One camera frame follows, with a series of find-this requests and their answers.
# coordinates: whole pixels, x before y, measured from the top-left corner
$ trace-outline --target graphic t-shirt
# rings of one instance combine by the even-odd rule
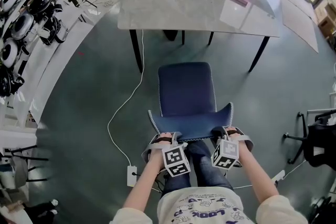
[[[253,224],[244,214],[239,196],[223,187],[191,187],[173,191],[158,204],[159,224]],[[284,196],[265,200],[257,210],[259,224],[308,224]],[[118,210],[112,224],[152,223],[143,212],[132,208]]]

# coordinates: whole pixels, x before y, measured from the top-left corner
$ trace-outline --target white cable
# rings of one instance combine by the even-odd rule
[[[156,189],[156,188],[152,188],[152,189],[156,190],[158,193],[162,193],[161,191],[159,191],[159,190],[158,190],[158,189]]]
[[[292,171],[290,171],[289,173],[287,173],[287,175],[284,176],[284,178],[282,180],[284,180],[290,173],[294,172],[296,168],[299,168],[302,164],[304,164],[306,162],[306,160],[304,160],[302,163],[300,163],[297,167],[295,167]]]
[[[247,185],[247,186],[242,186],[242,187],[235,187],[233,189],[237,189],[237,188],[246,188],[246,187],[252,187],[252,185]]]
[[[292,172],[294,172],[297,168],[299,168],[302,164],[304,164],[307,160],[304,160],[302,163],[300,163],[297,167],[295,167],[292,171],[290,171],[289,173],[287,173],[284,178],[282,180],[285,180],[285,178]],[[242,186],[242,187],[235,187],[234,189],[237,188],[247,188],[247,187],[252,187],[252,185],[247,185],[247,186]]]
[[[138,89],[138,87],[141,85],[142,83],[142,78],[143,78],[143,73],[145,71],[145,54],[144,54],[144,45],[143,45],[143,30],[142,30],[142,38],[141,38],[141,43],[142,43],[142,59],[143,59],[143,68],[142,68],[142,73],[141,73],[141,79],[140,79],[140,83],[138,84],[138,86],[135,87],[134,91],[132,92],[131,96],[124,102],[124,104],[122,104],[117,110],[116,112],[114,113],[114,115],[112,116],[112,118],[110,119],[109,123],[107,124],[107,131],[109,132],[109,135],[110,135],[110,138],[111,138],[111,141],[112,143],[116,146],[116,148],[122,153],[124,154],[124,156],[127,158],[130,166],[132,166],[131,164],[131,161],[130,159],[128,158],[128,156],[125,154],[124,151],[122,151],[120,149],[120,147],[117,146],[117,144],[114,142],[112,136],[111,136],[111,133],[110,133],[110,130],[109,130],[109,125],[111,123],[111,121],[114,119],[115,115],[118,113],[118,111],[133,97],[135,91]]]

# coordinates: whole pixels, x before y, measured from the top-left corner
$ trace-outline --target hand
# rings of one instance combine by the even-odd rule
[[[171,133],[162,133],[160,134],[159,137],[172,137]],[[159,144],[163,144],[163,145],[169,145],[171,144],[168,141],[160,141]],[[151,151],[151,155],[150,155],[150,159],[149,159],[149,163],[153,163],[154,165],[157,165],[159,167],[159,169],[164,167],[164,162],[163,162],[163,156],[162,156],[162,150],[157,149],[157,150],[152,150]]]
[[[234,127],[228,127],[228,128],[225,128],[226,131],[236,131],[237,129],[234,128]],[[231,135],[229,135],[229,137],[238,137],[240,136],[240,134],[238,133],[233,133]],[[250,152],[246,146],[246,143],[245,141],[239,141],[239,159],[242,155],[246,154]]]

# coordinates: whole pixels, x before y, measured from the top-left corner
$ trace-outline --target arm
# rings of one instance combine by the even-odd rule
[[[272,196],[279,195],[273,181],[248,150],[244,141],[239,141],[239,161],[241,162],[247,177],[251,181],[253,190],[260,203]]]
[[[172,135],[170,133],[163,133],[160,137],[172,137]],[[161,141],[159,143],[170,144],[170,142],[167,141]],[[136,185],[128,195],[123,207],[133,208],[144,212],[153,183],[163,166],[162,150],[152,150],[149,162]]]

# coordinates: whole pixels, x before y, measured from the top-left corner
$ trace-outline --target sleeve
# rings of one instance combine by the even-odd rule
[[[133,208],[119,209],[110,224],[153,224],[144,213]]]
[[[259,224],[308,224],[305,217],[296,212],[289,200],[281,195],[272,196],[262,202],[257,210]]]

